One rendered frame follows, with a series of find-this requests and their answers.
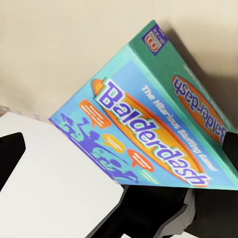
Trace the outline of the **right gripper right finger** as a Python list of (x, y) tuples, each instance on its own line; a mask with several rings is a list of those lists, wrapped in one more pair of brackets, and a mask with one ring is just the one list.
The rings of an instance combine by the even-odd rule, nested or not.
[(222, 149), (238, 172), (238, 134), (228, 131)]

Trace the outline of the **board game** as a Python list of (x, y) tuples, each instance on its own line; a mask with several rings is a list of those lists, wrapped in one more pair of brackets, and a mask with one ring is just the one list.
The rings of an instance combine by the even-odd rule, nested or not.
[(238, 190), (238, 131), (154, 19), (48, 119), (117, 184)]

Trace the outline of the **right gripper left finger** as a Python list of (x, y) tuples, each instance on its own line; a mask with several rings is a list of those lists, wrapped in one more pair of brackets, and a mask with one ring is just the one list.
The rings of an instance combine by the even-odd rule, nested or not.
[(21, 132), (0, 137), (0, 191), (26, 151)]

